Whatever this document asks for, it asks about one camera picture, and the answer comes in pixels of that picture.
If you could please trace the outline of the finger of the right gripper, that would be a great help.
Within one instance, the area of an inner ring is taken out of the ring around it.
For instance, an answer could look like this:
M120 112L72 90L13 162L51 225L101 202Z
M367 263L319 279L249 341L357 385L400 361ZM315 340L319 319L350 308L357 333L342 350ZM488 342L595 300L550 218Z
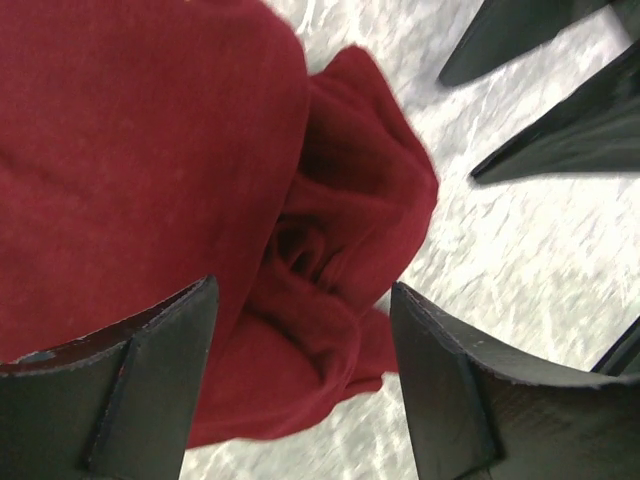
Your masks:
M639 56L622 54L487 156L477 184L545 174L639 172Z
M552 41L609 3L601 0L498 0L482 3L438 75L445 87L472 82Z

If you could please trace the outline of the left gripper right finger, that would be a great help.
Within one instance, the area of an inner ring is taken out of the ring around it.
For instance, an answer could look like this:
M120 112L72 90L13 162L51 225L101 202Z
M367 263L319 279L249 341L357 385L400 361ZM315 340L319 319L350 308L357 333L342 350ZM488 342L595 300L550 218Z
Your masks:
M390 319L421 479L638 477L637 325L581 371L512 347L403 283Z

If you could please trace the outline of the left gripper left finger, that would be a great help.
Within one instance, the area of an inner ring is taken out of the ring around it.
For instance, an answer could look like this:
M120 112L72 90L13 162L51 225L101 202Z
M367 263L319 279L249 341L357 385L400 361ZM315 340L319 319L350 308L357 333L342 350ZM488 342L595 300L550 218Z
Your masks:
M219 303L207 276L1 367L4 479L176 479Z

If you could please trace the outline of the dark red t shirt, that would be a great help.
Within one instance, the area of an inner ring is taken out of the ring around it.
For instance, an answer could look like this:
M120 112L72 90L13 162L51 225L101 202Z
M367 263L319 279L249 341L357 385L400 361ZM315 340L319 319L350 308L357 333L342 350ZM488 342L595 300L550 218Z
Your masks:
M191 446L290 435L381 387L376 303L437 194L370 54L311 74L263 2L1 5L1 358L213 275Z

